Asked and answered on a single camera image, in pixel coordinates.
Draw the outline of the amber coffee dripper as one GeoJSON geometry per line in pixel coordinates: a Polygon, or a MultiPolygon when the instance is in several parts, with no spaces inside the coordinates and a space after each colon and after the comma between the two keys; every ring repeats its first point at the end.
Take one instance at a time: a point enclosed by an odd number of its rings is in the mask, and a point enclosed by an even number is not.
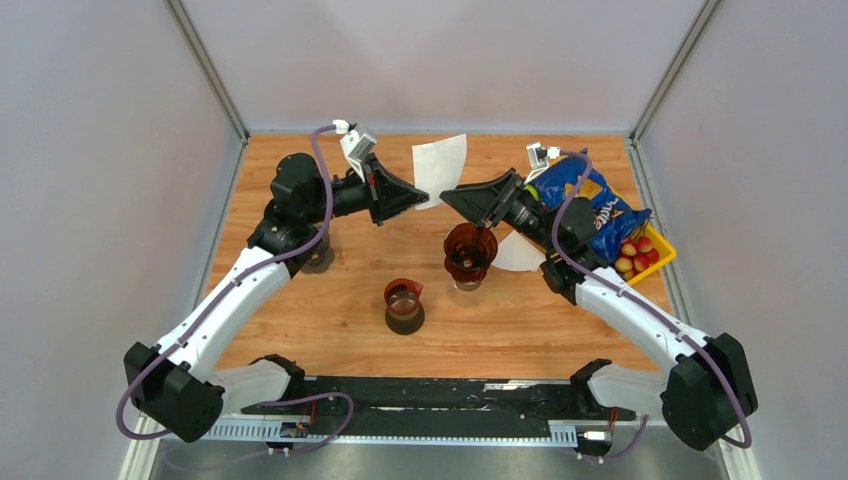
{"type": "Polygon", "coordinates": [[[443,241],[444,268],[454,278],[486,278],[497,250],[498,241],[490,228],[460,223],[443,241]]]}

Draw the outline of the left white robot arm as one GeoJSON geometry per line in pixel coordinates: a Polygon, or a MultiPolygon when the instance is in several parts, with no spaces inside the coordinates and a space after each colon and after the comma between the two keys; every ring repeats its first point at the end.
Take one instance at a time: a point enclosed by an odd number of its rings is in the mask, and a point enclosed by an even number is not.
{"type": "Polygon", "coordinates": [[[329,177],[322,160],[306,153],[284,157],[270,183],[272,198],[235,264],[212,292],[154,345],[140,342],[124,356],[128,387],[116,422],[127,437],[124,410],[133,405],[185,442],[203,437],[223,414],[271,404],[297,412],[306,399],[301,370],[266,355],[229,370],[216,365],[235,336],[272,294],[311,260],[336,216],[366,211],[380,225],[428,201],[426,192],[388,172],[375,155],[362,170],[329,177]]]}

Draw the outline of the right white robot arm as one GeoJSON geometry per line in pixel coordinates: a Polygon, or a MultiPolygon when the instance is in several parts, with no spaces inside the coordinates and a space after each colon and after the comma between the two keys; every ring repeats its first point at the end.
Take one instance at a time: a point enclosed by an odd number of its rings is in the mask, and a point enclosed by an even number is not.
{"type": "Polygon", "coordinates": [[[591,246],[598,229],[585,197],[587,175],[549,189],[513,169],[483,183],[459,185],[441,200],[476,227],[505,223],[546,252],[540,265],[548,288],[599,317],[637,346],[658,373],[609,360],[573,375],[571,403],[584,417],[621,408],[662,418],[688,447],[703,451],[719,440],[753,444],[749,417],[758,408],[745,350],[728,333],[710,336],[676,319],[634,290],[591,246]]]}

